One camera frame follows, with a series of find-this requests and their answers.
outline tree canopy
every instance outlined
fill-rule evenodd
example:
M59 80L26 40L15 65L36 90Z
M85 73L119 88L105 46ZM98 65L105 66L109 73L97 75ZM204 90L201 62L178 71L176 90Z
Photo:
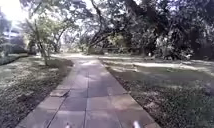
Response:
M41 36L124 52L214 59L214 0L21 0Z

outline pathway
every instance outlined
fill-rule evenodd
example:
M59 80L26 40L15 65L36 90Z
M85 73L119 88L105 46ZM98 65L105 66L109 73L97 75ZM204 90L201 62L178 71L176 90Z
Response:
M93 57L71 57L69 76L16 128L160 128Z

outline lawn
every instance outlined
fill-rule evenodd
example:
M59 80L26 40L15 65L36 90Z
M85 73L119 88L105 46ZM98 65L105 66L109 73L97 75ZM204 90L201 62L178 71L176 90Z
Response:
M197 67L137 66L123 58L100 60L162 128L214 128L214 95L205 86L214 76Z
M0 66L0 125L14 128L70 72L72 62L53 58L44 66L39 57L20 58Z

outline stone tile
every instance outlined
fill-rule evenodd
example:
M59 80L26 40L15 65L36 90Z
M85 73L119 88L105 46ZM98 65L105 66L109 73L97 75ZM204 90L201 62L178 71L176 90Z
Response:
M146 125L145 128L161 128L161 127L157 123L153 123Z
M36 108L18 126L19 128L46 128L54 117L55 112L55 110Z
M143 110L143 108L128 94L110 96L110 100L116 110Z
M42 101L38 107L40 109L59 109L62 104L64 98L63 97L47 97L44 101Z
M87 98L66 98L60 107L60 110L67 111L85 111Z
M85 75L79 74L71 89L87 89L88 88L88 78Z
M88 98L86 110L113 109L109 97Z
M58 111L49 128L84 128L85 111Z
M50 93L50 96L53 97L63 97L65 96L67 93L69 92L69 90L66 89L55 89Z
M88 97L88 89L73 89L73 90L70 90L69 97L87 98Z
M110 110L87 111L85 128L121 128L116 114Z
M112 95L122 95L127 93L127 91L120 85L120 86L111 86L107 87L108 94Z
M116 111L123 128L132 128L134 122L138 122L143 128L147 124L154 123L154 120L145 110L122 110Z
M63 79L61 84L57 86L57 89L71 89L71 86L74 84L75 75L76 73L71 71L70 74Z
M106 87L88 88L88 97L108 96Z
M103 85L103 83L102 83L101 79L89 78L89 82L88 82L89 88L102 87L102 85Z

